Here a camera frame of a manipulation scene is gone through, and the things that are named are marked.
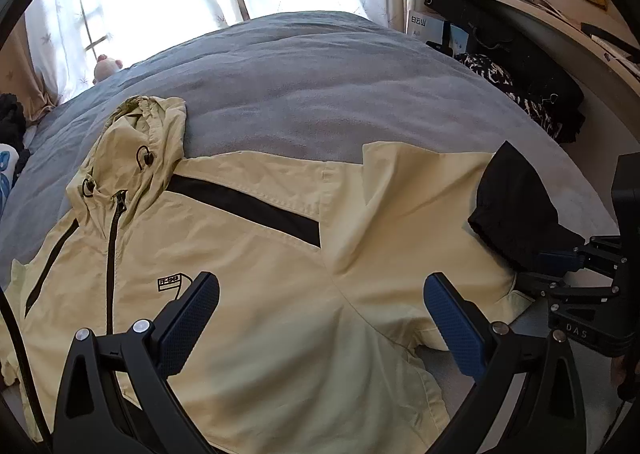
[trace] pink stuffed toy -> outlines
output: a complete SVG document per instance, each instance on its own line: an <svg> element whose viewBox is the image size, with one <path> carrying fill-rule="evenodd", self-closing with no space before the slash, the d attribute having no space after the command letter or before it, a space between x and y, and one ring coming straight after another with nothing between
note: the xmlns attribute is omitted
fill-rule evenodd
<svg viewBox="0 0 640 454"><path fill-rule="evenodd" d="M106 55L100 55L94 68L94 84L102 82L121 69L122 60L114 60Z"/></svg>

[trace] jacket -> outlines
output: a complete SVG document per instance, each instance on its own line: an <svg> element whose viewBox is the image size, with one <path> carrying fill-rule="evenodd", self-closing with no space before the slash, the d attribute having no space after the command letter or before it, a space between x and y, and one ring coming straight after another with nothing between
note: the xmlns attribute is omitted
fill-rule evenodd
<svg viewBox="0 0 640 454"><path fill-rule="evenodd" d="M415 355L445 348L422 300L426 276L445 272L492 321L529 304L466 223L492 155L377 142L363 164L186 160L185 118L180 98L127 100L69 184L70 212L29 264L14 262L8 295L49 426L77 329L124 332L209 271L220 303L169 384L212 445L424 454L449 421ZM135 404L130 381L120 385Z"/></svg>

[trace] blue gripper pad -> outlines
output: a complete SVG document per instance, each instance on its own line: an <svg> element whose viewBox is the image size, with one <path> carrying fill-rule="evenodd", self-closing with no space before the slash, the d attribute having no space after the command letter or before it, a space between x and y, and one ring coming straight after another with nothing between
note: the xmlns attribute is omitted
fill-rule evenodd
<svg viewBox="0 0 640 454"><path fill-rule="evenodd" d="M424 305L447 343L462 374L476 383L486 369L484 340L463 309L466 303L444 274L424 281Z"/></svg>

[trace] hood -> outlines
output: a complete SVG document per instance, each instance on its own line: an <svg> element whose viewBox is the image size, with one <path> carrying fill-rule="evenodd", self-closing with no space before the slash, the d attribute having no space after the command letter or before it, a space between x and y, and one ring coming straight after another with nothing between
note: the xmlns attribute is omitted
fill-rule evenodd
<svg viewBox="0 0 640 454"><path fill-rule="evenodd" d="M120 192L123 225L151 206L184 157L185 120L181 98L136 96L120 105L66 187L79 225L106 238Z"/></svg>

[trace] gray blanket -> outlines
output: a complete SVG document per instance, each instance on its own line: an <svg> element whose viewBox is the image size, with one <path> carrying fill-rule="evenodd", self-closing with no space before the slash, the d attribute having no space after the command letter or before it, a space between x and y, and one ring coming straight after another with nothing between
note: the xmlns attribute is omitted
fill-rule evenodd
<svg viewBox="0 0 640 454"><path fill-rule="evenodd" d="M186 100L187 157L258 150L361 163L362 145L377 140L438 152L494 152L509 140L540 174L562 224L583 236L617 233L564 151L515 103L462 64L355 15L276 14L175 46L49 113L0 222L0 285L8 284L11 260L31 260L68 210L65 186L104 119L136 94ZM518 325L546 334L543 313L533 309ZM606 382L606 360L574 350L593 446L615 398L593 387ZM470 382L448 353L427 352L424 359L453 413Z"/></svg>

